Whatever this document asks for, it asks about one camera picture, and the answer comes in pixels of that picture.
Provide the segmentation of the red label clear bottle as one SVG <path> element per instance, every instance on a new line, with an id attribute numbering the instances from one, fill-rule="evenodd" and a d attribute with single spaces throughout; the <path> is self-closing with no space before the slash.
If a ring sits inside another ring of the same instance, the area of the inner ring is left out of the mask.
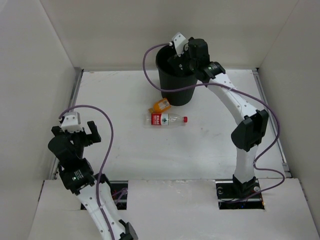
<path id="1" fill-rule="evenodd" d="M 156 127 L 175 127 L 188 123 L 187 116 L 175 113 L 149 113 L 145 115 L 144 124 Z"/>

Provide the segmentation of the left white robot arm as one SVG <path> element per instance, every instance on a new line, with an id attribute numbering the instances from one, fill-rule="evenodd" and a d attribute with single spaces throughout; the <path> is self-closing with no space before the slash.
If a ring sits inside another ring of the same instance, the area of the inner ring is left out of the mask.
<path id="1" fill-rule="evenodd" d="M 120 216 L 112 197 L 112 186 L 105 174 L 95 174 L 83 157 L 85 147 L 101 142 L 97 126 L 87 122 L 91 131 L 52 127 L 54 137 L 48 149 L 58 159 L 58 172 L 64 187 L 85 207 L 104 240 L 136 240 L 138 235 L 130 222 Z"/>

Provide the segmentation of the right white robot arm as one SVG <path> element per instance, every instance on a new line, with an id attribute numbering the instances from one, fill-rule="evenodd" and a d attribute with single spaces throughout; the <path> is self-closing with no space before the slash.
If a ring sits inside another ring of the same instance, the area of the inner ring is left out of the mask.
<path id="1" fill-rule="evenodd" d="M 250 195 L 256 177 L 253 161 L 259 144 L 265 136 L 269 114 L 248 103 L 235 90 L 235 86 L 218 63 L 210 60 L 208 44 L 201 38 L 186 39 L 177 34 L 170 43 L 174 54 L 167 62 L 175 75 L 182 77 L 193 74 L 195 78 L 213 92 L 229 110 L 237 127 L 231 133 L 236 146 L 236 167 L 232 176 L 232 192 L 237 198 Z"/>

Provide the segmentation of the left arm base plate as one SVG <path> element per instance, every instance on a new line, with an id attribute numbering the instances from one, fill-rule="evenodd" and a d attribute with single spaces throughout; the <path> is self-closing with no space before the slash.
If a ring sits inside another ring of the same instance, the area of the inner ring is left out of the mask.
<path id="1" fill-rule="evenodd" d="M 128 181 L 111 181 L 111 196 L 118 210 L 127 209 Z"/>

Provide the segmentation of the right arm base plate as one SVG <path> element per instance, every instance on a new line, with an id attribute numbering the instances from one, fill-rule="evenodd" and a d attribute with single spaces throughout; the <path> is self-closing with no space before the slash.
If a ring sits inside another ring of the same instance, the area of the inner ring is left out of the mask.
<path id="1" fill-rule="evenodd" d="M 264 210 L 264 201 L 257 179 L 247 185 L 233 179 L 215 182 L 218 208 L 220 210 Z"/>

